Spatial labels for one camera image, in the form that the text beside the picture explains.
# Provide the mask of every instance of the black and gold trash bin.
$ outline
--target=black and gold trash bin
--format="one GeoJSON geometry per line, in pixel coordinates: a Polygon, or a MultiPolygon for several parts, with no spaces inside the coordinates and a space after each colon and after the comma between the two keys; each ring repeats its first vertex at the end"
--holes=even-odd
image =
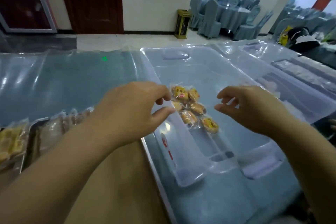
{"type": "Polygon", "coordinates": [[[192,14],[191,12],[182,9],[178,9],[177,14],[178,16],[174,35],[178,39],[186,39],[188,24],[192,14]]]}

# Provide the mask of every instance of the glass door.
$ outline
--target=glass door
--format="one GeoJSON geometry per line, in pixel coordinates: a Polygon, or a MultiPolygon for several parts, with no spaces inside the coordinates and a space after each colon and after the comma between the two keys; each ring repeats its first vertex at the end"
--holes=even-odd
{"type": "Polygon", "coordinates": [[[8,33],[57,32],[46,0],[0,0],[0,22],[8,33]]]}

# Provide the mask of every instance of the baseboard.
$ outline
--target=baseboard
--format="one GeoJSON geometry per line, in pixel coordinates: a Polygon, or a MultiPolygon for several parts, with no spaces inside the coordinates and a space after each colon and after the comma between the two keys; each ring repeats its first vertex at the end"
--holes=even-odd
{"type": "Polygon", "coordinates": [[[75,32],[72,29],[58,29],[57,34],[71,34],[71,35],[74,35],[75,32]]]}
{"type": "Polygon", "coordinates": [[[125,30],[125,35],[174,35],[174,31],[133,31],[125,30]]]}

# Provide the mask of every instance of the forearm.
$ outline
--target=forearm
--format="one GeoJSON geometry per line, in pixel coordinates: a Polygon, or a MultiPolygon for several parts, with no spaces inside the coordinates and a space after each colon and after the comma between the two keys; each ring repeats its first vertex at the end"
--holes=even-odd
{"type": "Polygon", "coordinates": [[[108,155],[84,127],[70,130],[1,195],[3,223],[63,223],[95,168],[108,155]]]}
{"type": "Polygon", "coordinates": [[[314,128],[298,122],[274,136],[286,154],[319,224],[336,223],[336,150],[314,128]]]}

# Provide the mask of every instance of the yellow bag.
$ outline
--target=yellow bag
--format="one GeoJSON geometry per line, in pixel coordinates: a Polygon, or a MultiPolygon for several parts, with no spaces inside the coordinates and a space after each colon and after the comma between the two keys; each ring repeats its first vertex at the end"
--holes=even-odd
{"type": "Polygon", "coordinates": [[[287,28],[282,31],[280,39],[278,44],[281,44],[282,46],[286,46],[286,44],[288,43],[288,31],[290,31],[291,29],[293,29],[292,26],[287,26],[287,28]]]}

